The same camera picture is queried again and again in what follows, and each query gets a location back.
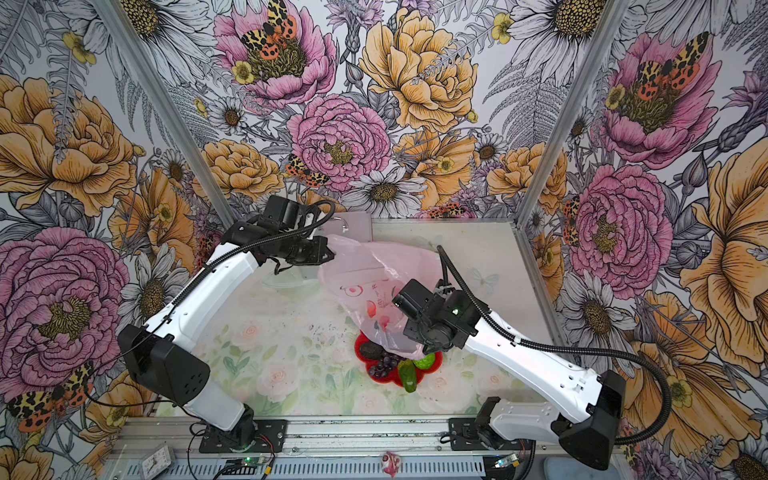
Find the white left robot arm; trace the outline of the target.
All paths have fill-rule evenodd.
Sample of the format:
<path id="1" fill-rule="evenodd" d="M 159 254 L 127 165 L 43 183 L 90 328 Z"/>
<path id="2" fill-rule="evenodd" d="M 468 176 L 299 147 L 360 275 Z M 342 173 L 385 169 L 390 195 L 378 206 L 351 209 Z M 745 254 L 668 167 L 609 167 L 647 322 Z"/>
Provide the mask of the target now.
<path id="1" fill-rule="evenodd" d="M 257 273 L 288 266 L 320 266 L 334 258 L 316 230 L 335 205 L 302 205 L 272 195 L 263 211 L 234 223 L 198 273 L 143 326 L 118 334 L 121 357 L 138 385 L 202 420 L 225 448 L 244 451 L 257 439 L 253 410 L 211 378 L 194 350 L 217 311 L 238 286 Z"/>

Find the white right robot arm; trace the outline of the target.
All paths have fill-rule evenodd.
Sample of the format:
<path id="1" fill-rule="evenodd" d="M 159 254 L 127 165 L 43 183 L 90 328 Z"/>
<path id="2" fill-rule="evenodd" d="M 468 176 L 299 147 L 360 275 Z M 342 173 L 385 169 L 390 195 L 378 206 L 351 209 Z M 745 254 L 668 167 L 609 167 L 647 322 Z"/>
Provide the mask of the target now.
<path id="1" fill-rule="evenodd" d="M 431 291 L 411 280 L 393 303 L 407 318 L 405 335 L 424 353 L 467 350 L 503 368 L 544 400 L 516 406 L 490 397 L 460 435 L 490 450 L 513 441 L 557 443 L 583 465 L 608 469 L 625 393 L 617 374 L 598 374 L 556 355 L 548 345 L 529 341 L 463 290 Z"/>

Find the pink plastic bag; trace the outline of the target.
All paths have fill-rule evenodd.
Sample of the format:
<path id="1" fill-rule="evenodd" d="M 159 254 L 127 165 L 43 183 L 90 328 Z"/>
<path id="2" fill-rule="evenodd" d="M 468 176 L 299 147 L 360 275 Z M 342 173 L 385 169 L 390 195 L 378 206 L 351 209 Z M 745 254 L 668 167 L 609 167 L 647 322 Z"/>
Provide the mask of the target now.
<path id="1" fill-rule="evenodd" d="M 393 299 L 411 280 L 433 287 L 441 278 L 438 254 L 400 243 L 328 237 L 335 258 L 320 266 L 318 279 L 359 330 L 386 351 L 410 360 L 424 357 L 422 344 L 404 334 L 407 317 Z"/>

